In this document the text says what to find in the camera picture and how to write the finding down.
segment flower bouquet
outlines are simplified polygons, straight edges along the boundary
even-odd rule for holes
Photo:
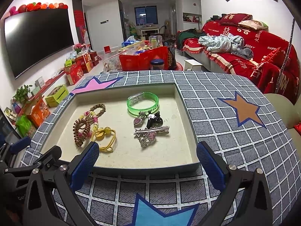
[[[82,49],[85,47],[86,47],[85,44],[78,43],[74,45],[74,50],[76,51],[77,54],[79,54],[82,51]]]

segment blue gripper pad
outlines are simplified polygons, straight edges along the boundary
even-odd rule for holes
[[[9,151],[13,154],[13,155],[17,155],[21,150],[25,149],[28,145],[30,145],[31,143],[31,138],[30,137],[25,137],[20,139],[18,142],[12,144],[9,147]]]
[[[197,157],[205,169],[213,187],[219,191],[223,191],[226,187],[225,174],[202,142],[197,145]]]
[[[98,156],[99,146],[98,143],[94,142],[94,145],[90,147],[89,151],[82,158],[71,175],[70,187],[73,193],[82,188],[84,181],[97,161]]]

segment green bracelet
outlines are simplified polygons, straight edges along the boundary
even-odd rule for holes
[[[133,105],[134,103],[137,103],[144,99],[151,99],[155,102],[155,104],[147,109],[134,109],[133,107],[131,107],[131,105]],[[153,93],[142,92],[142,93],[128,97],[126,104],[128,106],[128,111],[131,114],[133,114],[135,116],[139,116],[139,112],[145,112],[145,114],[147,114],[149,111],[151,111],[151,113],[156,112],[157,109],[159,108],[159,98],[157,95],[155,95]]]

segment black tv screen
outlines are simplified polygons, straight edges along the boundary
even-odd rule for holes
[[[68,9],[13,15],[5,20],[5,40],[11,69],[17,78],[41,60],[74,45]]]

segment green bag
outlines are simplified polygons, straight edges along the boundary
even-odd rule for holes
[[[33,136],[37,131],[37,129],[34,127],[31,121],[28,120],[26,115],[22,115],[18,117],[16,121],[16,125],[18,127],[19,133],[21,134],[22,138],[26,136],[33,138]]]

